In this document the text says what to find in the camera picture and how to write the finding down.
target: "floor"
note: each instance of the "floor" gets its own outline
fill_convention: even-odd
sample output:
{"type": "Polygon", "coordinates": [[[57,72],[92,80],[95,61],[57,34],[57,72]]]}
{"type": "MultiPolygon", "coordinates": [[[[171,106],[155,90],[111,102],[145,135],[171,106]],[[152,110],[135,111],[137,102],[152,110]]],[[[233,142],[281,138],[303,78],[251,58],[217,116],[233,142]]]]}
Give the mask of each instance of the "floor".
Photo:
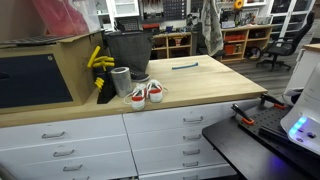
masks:
{"type": "Polygon", "coordinates": [[[278,57],[278,60],[284,61],[286,64],[292,66],[290,71],[287,71],[285,67],[276,66],[274,71],[270,72],[271,65],[260,65],[256,67],[258,61],[246,60],[242,63],[226,64],[234,71],[247,77],[251,81],[259,84],[268,90],[268,94],[278,97],[280,96],[292,75],[294,67],[296,65],[298,53],[291,56],[278,57]]]}

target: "sneaker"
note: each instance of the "sneaker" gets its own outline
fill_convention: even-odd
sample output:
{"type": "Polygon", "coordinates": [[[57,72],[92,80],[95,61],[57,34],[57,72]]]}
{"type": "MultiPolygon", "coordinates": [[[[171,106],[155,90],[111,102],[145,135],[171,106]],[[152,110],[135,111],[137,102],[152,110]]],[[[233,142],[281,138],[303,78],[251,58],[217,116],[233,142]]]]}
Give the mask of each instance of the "sneaker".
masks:
{"type": "Polygon", "coordinates": [[[134,90],[132,91],[132,93],[128,94],[125,98],[124,98],[124,103],[125,104],[131,104],[131,108],[134,111],[140,111],[144,108],[145,106],[145,95],[146,95],[146,85],[145,84],[136,84],[136,87],[134,88],[134,90]],[[132,96],[131,97],[131,103],[126,102],[126,98],[132,96]]]}
{"type": "Polygon", "coordinates": [[[147,97],[150,98],[150,101],[153,103],[159,103],[162,101],[162,90],[165,89],[162,84],[152,79],[147,84],[147,97]]]}
{"type": "Polygon", "coordinates": [[[149,74],[145,74],[142,72],[137,72],[130,70],[131,80],[132,82],[145,82],[148,81],[150,76],[149,74]]]}

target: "cabinet door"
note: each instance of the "cabinet door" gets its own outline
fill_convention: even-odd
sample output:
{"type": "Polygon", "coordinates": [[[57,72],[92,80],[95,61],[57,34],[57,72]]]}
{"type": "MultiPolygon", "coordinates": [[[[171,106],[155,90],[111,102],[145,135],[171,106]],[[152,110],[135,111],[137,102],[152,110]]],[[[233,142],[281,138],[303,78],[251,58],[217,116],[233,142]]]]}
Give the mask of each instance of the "cabinet door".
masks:
{"type": "Polygon", "coordinates": [[[138,0],[111,0],[114,17],[138,16],[138,0]]]}

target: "cardboard box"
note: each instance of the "cardboard box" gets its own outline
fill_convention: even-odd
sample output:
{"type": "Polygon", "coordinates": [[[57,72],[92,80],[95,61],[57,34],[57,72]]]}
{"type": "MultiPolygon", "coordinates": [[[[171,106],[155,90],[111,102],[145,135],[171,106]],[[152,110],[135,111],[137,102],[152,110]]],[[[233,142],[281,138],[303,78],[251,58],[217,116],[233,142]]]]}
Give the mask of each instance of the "cardboard box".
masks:
{"type": "Polygon", "coordinates": [[[101,32],[1,48],[0,114],[84,104],[95,88],[86,66],[97,45],[101,32]]]}

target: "black table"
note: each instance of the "black table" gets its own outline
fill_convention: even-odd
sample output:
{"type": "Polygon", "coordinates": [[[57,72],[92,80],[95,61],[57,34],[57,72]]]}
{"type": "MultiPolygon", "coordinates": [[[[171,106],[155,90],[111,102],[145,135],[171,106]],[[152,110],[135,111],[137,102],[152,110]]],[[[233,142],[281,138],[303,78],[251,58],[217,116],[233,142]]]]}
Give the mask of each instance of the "black table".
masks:
{"type": "Polygon", "coordinates": [[[235,118],[222,120],[202,130],[203,136],[245,179],[310,179],[238,127],[235,118]]]}

